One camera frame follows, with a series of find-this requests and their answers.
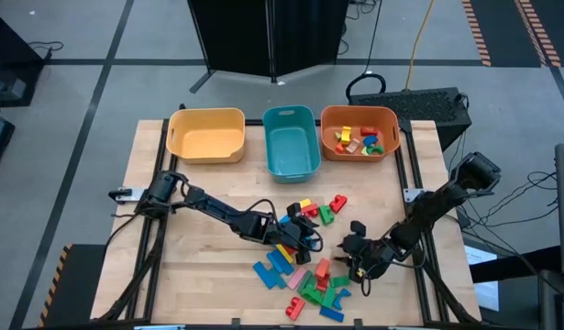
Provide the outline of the dark green long block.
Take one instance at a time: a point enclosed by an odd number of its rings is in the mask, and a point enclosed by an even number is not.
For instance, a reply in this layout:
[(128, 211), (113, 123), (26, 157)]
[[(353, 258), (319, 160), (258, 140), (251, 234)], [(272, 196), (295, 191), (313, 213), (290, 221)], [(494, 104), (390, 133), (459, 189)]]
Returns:
[(301, 278), (298, 284), (296, 291), (302, 292), (308, 285), (316, 285), (316, 278), (311, 270), (307, 270), (305, 272), (304, 276)]

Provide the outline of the blue notched block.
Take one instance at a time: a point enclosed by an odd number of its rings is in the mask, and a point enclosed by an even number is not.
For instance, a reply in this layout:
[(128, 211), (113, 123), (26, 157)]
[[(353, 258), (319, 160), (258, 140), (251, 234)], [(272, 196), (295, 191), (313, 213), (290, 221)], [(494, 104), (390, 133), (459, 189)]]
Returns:
[(343, 299), (343, 298), (346, 298), (346, 297), (349, 297), (350, 295), (351, 295), (351, 292), (350, 292), (347, 288), (342, 288), (342, 289), (338, 292), (338, 294), (336, 295), (336, 297), (335, 297), (335, 299), (334, 299), (334, 301), (333, 301), (333, 303), (332, 303), (332, 306), (333, 306), (335, 309), (341, 311), (341, 310), (342, 310), (342, 305), (341, 305), (342, 299)]

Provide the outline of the teal plastic bin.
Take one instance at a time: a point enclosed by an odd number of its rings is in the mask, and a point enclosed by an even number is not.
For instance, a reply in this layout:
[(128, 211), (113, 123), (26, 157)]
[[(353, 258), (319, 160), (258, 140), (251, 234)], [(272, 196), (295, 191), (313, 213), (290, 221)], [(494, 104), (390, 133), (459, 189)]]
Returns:
[(313, 112), (304, 105), (268, 109), (262, 116), (267, 168), (278, 183), (307, 182), (321, 165)]

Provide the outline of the black striped floor mat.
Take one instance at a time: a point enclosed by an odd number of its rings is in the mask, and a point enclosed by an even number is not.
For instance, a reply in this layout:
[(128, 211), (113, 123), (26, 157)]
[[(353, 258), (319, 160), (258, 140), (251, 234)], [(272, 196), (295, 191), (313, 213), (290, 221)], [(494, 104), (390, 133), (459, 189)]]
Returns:
[(104, 252), (104, 245), (68, 244), (62, 248), (38, 328), (90, 322)]

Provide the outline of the black partition panel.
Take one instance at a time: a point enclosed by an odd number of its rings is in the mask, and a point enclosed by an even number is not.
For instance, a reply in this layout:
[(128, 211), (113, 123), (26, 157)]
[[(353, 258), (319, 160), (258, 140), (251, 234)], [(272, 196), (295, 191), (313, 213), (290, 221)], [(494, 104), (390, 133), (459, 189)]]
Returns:
[(272, 46), (274, 0), (187, 0), (209, 74), (278, 80)]
[(348, 0), (272, 0), (277, 76), (334, 61)]

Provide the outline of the yellow plastic bin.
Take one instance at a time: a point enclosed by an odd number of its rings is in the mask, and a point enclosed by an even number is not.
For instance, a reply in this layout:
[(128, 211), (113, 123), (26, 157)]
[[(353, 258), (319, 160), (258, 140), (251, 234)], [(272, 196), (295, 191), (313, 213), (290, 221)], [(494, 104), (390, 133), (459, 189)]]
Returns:
[(244, 113), (235, 107), (181, 109), (169, 120), (166, 148), (186, 164), (238, 162), (245, 126)]

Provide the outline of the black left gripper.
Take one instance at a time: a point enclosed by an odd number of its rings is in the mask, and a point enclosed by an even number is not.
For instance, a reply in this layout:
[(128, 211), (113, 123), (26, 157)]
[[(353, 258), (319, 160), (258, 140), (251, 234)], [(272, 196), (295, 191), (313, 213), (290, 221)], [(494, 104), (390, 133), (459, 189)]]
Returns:
[(286, 208), (288, 220), (281, 222), (275, 210), (271, 211), (271, 222), (274, 225), (271, 234), (271, 242), (285, 245), (295, 251), (296, 263), (304, 265), (311, 261), (311, 243), (309, 241), (319, 241), (322, 236), (315, 231), (312, 234), (312, 228), (318, 227), (318, 224), (311, 221), (302, 214), (302, 208), (299, 203), (292, 203)]

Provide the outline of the black computer case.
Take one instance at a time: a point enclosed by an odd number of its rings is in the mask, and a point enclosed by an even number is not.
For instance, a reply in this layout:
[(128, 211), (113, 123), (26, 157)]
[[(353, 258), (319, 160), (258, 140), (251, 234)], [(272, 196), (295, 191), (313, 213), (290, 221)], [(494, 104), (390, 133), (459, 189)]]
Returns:
[(404, 121), (434, 121), (442, 150), (453, 144), (472, 124), (469, 99), (457, 87), (355, 94), (350, 96), (348, 103), (390, 108), (401, 124)]

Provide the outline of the orange plastic bin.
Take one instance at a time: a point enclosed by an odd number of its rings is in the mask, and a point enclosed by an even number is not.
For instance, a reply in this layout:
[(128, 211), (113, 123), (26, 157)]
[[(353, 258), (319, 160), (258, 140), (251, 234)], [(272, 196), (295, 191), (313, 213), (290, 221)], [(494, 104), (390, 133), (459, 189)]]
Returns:
[[(335, 132), (341, 133), (342, 127), (351, 127), (351, 139), (360, 141), (353, 154), (346, 151), (336, 153), (335, 147), (340, 140), (336, 140)], [(377, 145), (384, 148), (384, 154), (362, 155), (363, 137), (359, 130), (361, 127), (377, 127)], [(399, 125), (396, 114), (383, 106), (362, 105), (331, 105), (321, 114), (321, 144), (323, 155), (328, 160), (335, 161), (367, 161), (377, 162), (395, 152), (400, 147)]]

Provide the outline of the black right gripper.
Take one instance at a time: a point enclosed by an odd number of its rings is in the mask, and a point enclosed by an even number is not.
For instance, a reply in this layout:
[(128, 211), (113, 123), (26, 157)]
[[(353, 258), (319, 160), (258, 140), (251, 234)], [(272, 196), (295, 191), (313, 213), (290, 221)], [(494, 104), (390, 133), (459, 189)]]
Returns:
[(333, 260), (348, 267), (348, 276), (352, 281), (376, 280), (389, 267), (389, 253), (380, 239), (366, 238), (367, 227), (360, 221), (351, 221), (350, 234), (337, 245), (347, 254), (333, 257)]

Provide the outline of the wide blue wooden block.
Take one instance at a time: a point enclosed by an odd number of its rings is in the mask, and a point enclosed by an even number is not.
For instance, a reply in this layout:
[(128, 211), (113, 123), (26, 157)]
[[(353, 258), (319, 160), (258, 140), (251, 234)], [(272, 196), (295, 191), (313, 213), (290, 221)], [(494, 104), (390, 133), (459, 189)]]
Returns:
[(285, 275), (293, 273), (292, 264), (283, 256), (279, 250), (274, 250), (267, 254), (267, 259), (271, 265), (279, 272)]

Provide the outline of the long blue wooden block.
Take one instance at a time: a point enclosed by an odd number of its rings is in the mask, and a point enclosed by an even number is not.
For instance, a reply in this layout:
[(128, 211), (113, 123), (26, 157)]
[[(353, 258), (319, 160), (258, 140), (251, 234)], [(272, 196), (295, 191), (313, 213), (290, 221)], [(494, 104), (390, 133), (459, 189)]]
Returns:
[(272, 277), (271, 272), (260, 261), (253, 265), (253, 269), (268, 289), (272, 289), (276, 285), (276, 280)]

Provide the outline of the red two-stud plastic brick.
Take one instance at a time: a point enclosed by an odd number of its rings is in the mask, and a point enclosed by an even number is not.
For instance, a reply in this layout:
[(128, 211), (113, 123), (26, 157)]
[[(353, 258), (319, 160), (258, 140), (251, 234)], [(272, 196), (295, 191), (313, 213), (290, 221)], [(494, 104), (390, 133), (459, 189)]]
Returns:
[(296, 321), (304, 309), (305, 301), (298, 297), (293, 297), (290, 304), (285, 309), (285, 314), (292, 321)]
[(329, 203), (329, 207), (334, 214), (338, 214), (348, 201), (346, 195), (337, 194)]

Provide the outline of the black cabinet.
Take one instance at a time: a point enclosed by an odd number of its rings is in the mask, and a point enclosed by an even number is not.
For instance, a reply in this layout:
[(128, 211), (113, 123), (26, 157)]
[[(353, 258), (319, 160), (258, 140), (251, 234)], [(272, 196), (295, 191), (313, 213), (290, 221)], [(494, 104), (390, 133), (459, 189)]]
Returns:
[(30, 105), (44, 64), (0, 17), (0, 107)]

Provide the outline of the pink wooden block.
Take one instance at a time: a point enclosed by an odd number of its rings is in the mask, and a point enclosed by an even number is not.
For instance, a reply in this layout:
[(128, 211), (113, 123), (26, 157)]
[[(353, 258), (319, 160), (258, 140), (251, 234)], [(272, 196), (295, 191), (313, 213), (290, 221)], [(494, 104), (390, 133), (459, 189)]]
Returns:
[(298, 284), (301, 282), (303, 276), (305, 275), (305, 273), (307, 272), (307, 269), (305, 269), (304, 267), (299, 268), (293, 275), (292, 277), (287, 281), (287, 286), (291, 289), (291, 290), (295, 290), (296, 287), (298, 286)]

